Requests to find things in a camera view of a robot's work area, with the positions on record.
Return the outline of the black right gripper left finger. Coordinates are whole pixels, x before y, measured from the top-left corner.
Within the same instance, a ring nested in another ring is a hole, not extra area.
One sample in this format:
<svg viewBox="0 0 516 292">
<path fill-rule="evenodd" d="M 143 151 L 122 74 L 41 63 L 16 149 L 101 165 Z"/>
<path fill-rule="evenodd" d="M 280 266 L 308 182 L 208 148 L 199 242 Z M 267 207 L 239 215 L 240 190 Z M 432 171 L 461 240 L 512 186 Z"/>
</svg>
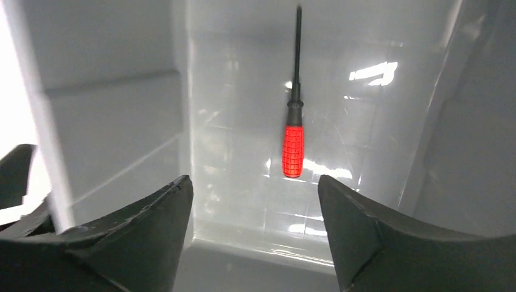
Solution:
<svg viewBox="0 0 516 292">
<path fill-rule="evenodd" d="M 2 291 L 171 291 L 194 192 L 183 175 L 104 217 L 37 234 L 46 204 L 1 232 Z"/>
</svg>

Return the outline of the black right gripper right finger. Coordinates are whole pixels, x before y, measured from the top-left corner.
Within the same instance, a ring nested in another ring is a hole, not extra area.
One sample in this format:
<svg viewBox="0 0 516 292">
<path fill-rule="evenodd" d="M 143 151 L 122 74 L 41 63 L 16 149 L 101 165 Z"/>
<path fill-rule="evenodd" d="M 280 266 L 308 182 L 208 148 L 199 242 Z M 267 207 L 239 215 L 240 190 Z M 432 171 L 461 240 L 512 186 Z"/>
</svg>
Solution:
<svg viewBox="0 0 516 292">
<path fill-rule="evenodd" d="M 515 236 L 404 215 L 323 175 L 318 196 L 341 291 L 514 291 Z"/>
</svg>

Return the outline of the red handled screwdriver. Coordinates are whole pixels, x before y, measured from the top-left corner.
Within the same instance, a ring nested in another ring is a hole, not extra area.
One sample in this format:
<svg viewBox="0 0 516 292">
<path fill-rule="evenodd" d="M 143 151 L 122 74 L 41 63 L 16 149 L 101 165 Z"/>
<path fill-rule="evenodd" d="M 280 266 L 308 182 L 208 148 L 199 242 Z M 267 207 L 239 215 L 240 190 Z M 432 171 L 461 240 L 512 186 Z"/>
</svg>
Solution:
<svg viewBox="0 0 516 292">
<path fill-rule="evenodd" d="M 287 103 L 287 120 L 282 148 L 282 171 L 287 178 L 298 178 L 302 174 L 304 162 L 304 128 L 300 83 L 302 7 L 296 8 L 294 70 L 291 81 L 291 94 Z"/>
</svg>

